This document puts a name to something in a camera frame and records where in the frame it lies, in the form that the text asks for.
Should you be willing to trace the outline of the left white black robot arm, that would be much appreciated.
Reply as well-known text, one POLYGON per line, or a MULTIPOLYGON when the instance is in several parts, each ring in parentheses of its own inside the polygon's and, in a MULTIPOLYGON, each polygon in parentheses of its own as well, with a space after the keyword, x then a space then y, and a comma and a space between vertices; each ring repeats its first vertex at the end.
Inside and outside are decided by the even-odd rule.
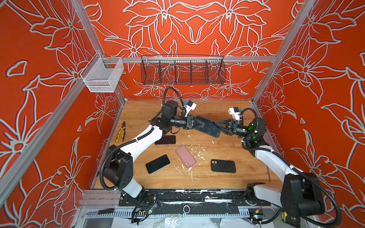
POLYGON ((161 110, 149 120, 149 126, 134 139, 108 148, 99 171, 102 188, 137 198, 144 188, 134 179, 134 162, 173 127, 188 130, 204 126, 202 121, 189 114, 196 107, 193 101, 185 103, 175 88, 169 86, 165 89, 161 110))

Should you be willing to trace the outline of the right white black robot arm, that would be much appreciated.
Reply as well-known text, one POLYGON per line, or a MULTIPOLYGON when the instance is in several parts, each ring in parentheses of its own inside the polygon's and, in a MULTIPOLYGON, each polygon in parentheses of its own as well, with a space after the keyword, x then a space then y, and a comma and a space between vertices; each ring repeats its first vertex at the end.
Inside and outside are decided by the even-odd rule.
POLYGON ((269 187, 264 183, 254 183, 249 188, 255 199, 264 200, 279 207, 280 211, 296 219, 323 227, 335 228, 342 221, 341 210, 330 193, 325 190, 319 178, 306 173, 285 160, 264 139, 267 132, 266 121, 258 117, 252 108, 239 110, 230 108, 231 120, 216 121, 216 125, 226 135, 236 135, 241 139, 242 148, 262 161, 282 182, 281 189, 269 187), (325 213, 327 197, 335 210, 332 222, 323 223, 311 217, 325 213))

